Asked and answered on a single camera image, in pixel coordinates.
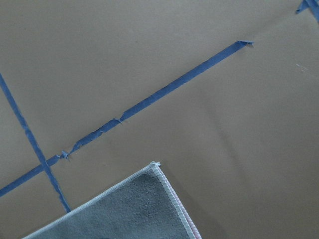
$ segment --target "gray cloth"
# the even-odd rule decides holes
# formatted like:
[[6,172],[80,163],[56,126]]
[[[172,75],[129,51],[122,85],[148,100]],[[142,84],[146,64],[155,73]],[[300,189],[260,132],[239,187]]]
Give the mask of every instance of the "gray cloth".
[[25,239],[200,239],[158,163]]

